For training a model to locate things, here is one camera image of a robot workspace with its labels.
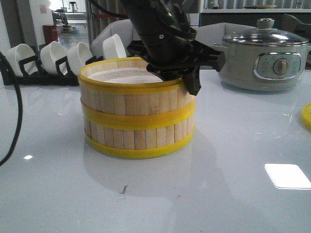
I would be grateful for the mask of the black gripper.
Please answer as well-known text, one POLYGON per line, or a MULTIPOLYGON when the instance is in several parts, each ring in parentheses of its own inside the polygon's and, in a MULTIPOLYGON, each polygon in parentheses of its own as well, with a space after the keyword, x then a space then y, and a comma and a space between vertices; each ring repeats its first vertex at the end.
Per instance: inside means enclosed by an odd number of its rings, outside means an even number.
POLYGON ((131 55, 138 56, 148 63, 148 72, 164 81, 177 79, 182 75, 189 94, 197 95, 201 89, 200 66, 209 66, 220 71, 225 64, 225 53, 196 40, 190 44, 190 50, 173 61, 164 60, 169 57, 167 51, 163 55, 151 56, 142 41, 132 41, 127 49, 131 55))

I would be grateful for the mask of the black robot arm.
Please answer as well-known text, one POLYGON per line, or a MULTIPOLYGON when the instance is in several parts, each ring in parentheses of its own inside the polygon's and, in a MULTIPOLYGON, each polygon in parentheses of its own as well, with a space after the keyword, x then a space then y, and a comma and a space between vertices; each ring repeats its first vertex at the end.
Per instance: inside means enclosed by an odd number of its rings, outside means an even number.
POLYGON ((196 41, 197 31, 178 0, 123 0, 140 40, 128 51, 148 63, 147 71, 163 81, 181 78, 191 95, 201 89, 200 66, 220 71, 225 54, 196 41))

